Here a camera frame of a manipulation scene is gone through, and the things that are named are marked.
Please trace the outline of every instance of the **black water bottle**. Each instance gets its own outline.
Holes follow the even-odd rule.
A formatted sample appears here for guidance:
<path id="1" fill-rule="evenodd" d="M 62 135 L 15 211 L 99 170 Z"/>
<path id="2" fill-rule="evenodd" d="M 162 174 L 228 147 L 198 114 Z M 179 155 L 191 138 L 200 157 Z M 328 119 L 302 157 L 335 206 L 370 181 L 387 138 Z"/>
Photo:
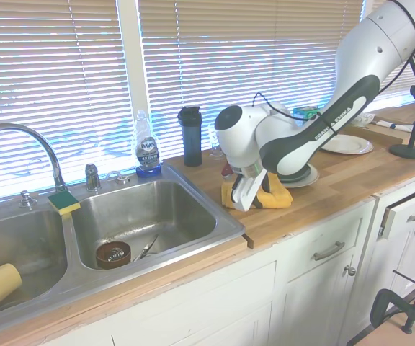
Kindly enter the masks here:
<path id="1" fill-rule="evenodd" d="M 179 115 L 184 139 L 184 163 L 188 167 L 201 165 L 201 113 L 199 107 L 183 107 Z"/>

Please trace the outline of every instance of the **dish soap bottle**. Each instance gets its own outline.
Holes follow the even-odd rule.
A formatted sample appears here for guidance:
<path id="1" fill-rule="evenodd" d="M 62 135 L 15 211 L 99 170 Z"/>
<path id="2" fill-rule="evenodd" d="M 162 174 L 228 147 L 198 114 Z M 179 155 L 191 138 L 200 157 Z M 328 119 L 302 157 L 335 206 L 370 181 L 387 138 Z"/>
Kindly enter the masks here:
<path id="1" fill-rule="evenodd" d="M 138 159 L 138 165 L 135 168 L 136 173 L 141 178 L 154 177 L 161 173 L 161 164 L 159 162 L 158 146 L 156 145 L 155 136 L 151 133 L 150 122 L 144 110 L 137 112 L 135 122 L 135 155 Z"/>

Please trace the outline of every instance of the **green sponge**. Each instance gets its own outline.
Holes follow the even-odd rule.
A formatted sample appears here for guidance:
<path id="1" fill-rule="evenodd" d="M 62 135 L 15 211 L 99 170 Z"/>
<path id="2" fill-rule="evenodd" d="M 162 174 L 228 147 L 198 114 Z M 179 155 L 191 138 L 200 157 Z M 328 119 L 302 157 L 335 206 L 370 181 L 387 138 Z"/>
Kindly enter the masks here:
<path id="1" fill-rule="evenodd" d="M 68 191 L 57 192 L 49 196 L 48 199 L 60 215 L 71 213 L 81 207 L 78 200 Z"/>

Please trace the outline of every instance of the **window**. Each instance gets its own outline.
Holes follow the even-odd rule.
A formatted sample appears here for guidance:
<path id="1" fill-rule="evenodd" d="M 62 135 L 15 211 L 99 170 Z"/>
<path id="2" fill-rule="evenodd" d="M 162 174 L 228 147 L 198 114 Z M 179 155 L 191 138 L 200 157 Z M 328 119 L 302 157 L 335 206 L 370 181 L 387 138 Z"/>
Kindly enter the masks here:
<path id="1" fill-rule="evenodd" d="M 367 10 L 368 15 L 371 11 L 376 10 L 380 5 L 382 5 L 387 0 L 367 0 L 370 1 L 371 10 Z M 381 84 L 380 88 L 383 88 L 387 85 L 401 70 L 403 64 L 396 68 L 385 81 Z M 412 73 L 411 67 L 408 66 L 406 70 L 401 74 L 401 76 L 385 90 L 381 95 L 379 95 L 372 104 L 368 106 L 368 110 L 375 110 L 386 107 L 395 107 L 404 105 L 407 103 L 415 102 L 415 99 L 411 96 L 410 88 L 412 85 L 415 85 L 414 74 Z"/>
<path id="2" fill-rule="evenodd" d="M 132 166 L 133 116 L 115 0 L 0 1 L 0 123 L 41 133 L 67 182 Z M 0 132 L 0 196 L 53 185 L 42 147 Z"/>
<path id="3" fill-rule="evenodd" d="M 163 157 L 183 154 L 176 116 L 199 105 L 206 125 L 256 92 L 290 109 L 324 105 L 341 39 L 362 0 L 138 0 L 153 129 Z"/>

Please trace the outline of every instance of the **brown bowl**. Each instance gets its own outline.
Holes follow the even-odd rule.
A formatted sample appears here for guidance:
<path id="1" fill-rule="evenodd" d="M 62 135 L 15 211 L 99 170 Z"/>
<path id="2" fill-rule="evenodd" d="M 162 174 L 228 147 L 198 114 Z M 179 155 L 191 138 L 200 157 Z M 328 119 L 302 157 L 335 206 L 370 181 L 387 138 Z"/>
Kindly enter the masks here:
<path id="1" fill-rule="evenodd" d="M 108 261 L 108 255 L 114 248 L 124 251 L 124 256 L 114 261 Z M 100 245 L 95 252 L 97 265 L 102 269 L 115 269 L 130 262 L 130 246 L 123 241 L 112 241 Z"/>

